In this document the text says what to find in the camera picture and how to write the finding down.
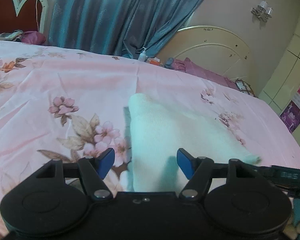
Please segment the person's right hand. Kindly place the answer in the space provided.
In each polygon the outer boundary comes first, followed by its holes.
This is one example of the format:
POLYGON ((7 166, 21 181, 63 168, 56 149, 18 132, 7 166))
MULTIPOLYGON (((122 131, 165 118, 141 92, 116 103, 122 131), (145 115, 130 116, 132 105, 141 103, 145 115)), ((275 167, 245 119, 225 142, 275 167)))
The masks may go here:
POLYGON ((293 219, 294 219, 294 210, 292 211, 292 214, 291 214, 291 216, 287 222, 287 225, 283 231, 283 233, 289 239, 297 239, 298 235, 300 235, 300 222, 296 226, 294 226, 293 219))

